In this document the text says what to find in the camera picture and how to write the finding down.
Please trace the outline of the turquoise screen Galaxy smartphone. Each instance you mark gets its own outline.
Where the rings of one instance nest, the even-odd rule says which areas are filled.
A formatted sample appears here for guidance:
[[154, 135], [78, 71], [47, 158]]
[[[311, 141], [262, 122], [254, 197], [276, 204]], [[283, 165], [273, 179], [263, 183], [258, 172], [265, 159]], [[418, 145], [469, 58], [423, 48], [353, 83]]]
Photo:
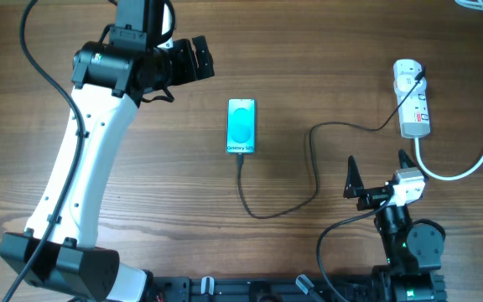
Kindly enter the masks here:
[[230, 99], [227, 107], [226, 151], [253, 154], [256, 151], [256, 101]]

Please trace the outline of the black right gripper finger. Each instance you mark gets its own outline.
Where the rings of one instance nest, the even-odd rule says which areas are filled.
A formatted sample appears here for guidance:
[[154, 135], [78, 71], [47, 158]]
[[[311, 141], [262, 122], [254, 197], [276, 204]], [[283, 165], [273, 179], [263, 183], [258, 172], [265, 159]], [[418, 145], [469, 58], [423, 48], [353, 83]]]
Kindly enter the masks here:
[[417, 165], [410, 159], [404, 149], [398, 150], [398, 161], [401, 169], [416, 168]]
[[351, 155], [348, 157], [347, 176], [343, 197], [352, 199], [364, 195], [365, 188], [362, 182], [356, 160]]

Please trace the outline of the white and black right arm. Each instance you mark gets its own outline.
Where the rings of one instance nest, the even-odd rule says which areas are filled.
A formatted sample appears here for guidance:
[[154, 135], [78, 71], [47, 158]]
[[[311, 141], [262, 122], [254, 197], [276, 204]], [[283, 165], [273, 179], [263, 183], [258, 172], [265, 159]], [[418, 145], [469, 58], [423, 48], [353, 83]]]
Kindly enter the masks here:
[[359, 211], [375, 212], [374, 224], [382, 239], [387, 264], [372, 269], [375, 301], [446, 301], [441, 269], [446, 233], [429, 219], [413, 220], [408, 205], [423, 197], [428, 176], [404, 150], [400, 168], [380, 187], [367, 189], [356, 160], [348, 158], [343, 196], [357, 199]]

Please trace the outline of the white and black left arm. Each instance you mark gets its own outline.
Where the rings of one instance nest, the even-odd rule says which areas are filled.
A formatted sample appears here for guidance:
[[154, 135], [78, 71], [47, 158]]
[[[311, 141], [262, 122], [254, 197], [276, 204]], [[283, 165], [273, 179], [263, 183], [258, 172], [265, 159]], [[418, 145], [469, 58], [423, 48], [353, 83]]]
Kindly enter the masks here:
[[170, 1], [119, 1], [96, 41], [75, 53], [73, 88], [60, 151], [43, 197], [20, 233], [7, 232], [1, 258], [17, 283], [68, 294], [74, 301], [160, 301], [146, 269], [97, 246], [103, 194], [138, 108], [171, 102], [171, 86], [214, 75], [204, 36], [173, 40]]

